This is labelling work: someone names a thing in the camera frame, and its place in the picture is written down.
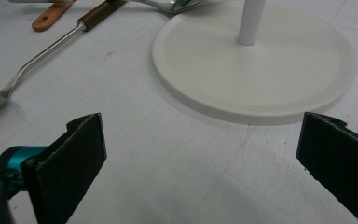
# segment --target ladle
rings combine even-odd
[[[176,14],[183,11],[187,11],[205,0],[168,0],[167,3],[160,3],[154,0],[124,0],[124,1],[144,3],[149,6],[156,7],[162,11]]]
[[[52,52],[74,37],[76,34],[84,31],[87,32],[96,26],[99,22],[103,21],[107,16],[124,5],[123,1],[104,1],[92,11],[84,15],[77,21],[77,27],[70,31],[68,34],[61,37],[54,44],[50,45],[47,49],[33,57],[31,61],[26,63],[7,84],[0,90],[0,108],[7,104],[8,97],[20,83],[25,74],[35,67],[38,63],[47,58]]]

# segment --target white table surface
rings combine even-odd
[[[36,33],[31,24],[49,4],[0,0],[0,89],[101,2],[78,0],[53,27]],[[268,2],[330,22],[358,61],[358,0]],[[0,110],[0,154],[50,145],[68,121],[100,112],[108,159],[69,223],[358,223],[296,159],[301,122],[230,123],[165,91],[151,48],[171,17],[128,3],[31,70]],[[358,133],[358,73],[325,115]],[[9,206],[17,223],[36,223],[26,192]]]

